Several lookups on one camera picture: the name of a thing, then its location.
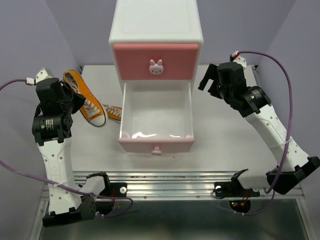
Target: pink knob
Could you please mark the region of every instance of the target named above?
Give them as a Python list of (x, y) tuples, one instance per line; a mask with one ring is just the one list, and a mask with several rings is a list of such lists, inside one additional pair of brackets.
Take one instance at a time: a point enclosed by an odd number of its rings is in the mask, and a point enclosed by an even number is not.
[(160, 147), (155, 146), (154, 150), (151, 151), (151, 154), (156, 155), (156, 156), (160, 156), (160, 155), (162, 155), (162, 151), (160, 151)]

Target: cabinet top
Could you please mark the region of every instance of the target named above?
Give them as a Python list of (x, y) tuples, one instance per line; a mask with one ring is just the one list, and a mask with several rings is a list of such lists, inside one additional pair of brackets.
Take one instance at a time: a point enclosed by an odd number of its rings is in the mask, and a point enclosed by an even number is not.
[(117, 0), (109, 43), (203, 43), (196, 0)]

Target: drawer handle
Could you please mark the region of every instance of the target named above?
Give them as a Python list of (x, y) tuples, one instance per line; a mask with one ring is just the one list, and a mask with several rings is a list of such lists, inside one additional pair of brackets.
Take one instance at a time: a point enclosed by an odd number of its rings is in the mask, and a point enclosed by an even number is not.
[(160, 155), (162, 155), (162, 151), (160, 151), (160, 147), (155, 146), (154, 150), (151, 151), (151, 154), (155, 155), (155, 156), (160, 156)]
[(162, 74), (164, 72), (164, 66), (162, 65), (162, 60), (160, 59), (158, 63), (155, 63), (155, 61), (151, 59), (149, 71), (154, 75)]

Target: pink drawer front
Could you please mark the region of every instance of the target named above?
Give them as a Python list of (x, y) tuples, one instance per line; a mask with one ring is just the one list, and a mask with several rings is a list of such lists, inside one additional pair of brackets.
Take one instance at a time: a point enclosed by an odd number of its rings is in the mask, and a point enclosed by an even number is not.
[(191, 80), (199, 45), (196, 43), (115, 43), (113, 51), (122, 80)]
[(195, 142), (195, 138), (118, 138), (118, 142), (125, 151), (131, 153), (151, 153), (162, 155), (162, 153), (185, 153), (189, 152)]

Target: shoe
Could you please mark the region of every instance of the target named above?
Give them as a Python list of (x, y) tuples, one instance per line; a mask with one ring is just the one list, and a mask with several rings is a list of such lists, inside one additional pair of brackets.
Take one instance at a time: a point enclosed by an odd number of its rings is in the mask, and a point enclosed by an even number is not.
[(74, 70), (65, 71), (63, 73), (63, 81), (68, 83), (76, 93), (82, 94), (85, 97), (85, 102), (80, 108), (80, 112), (88, 123), (95, 127), (106, 125), (108, 120), (107, 111), (105, 111), (100, 102), (92, 94), (80, 74)]
[(117, 106), (110, 106), (107, 104), (102, 104), (104, 110), (108, 114), (108, 118), (116, 121), (117, 123), (121, 122), (122, 108)]

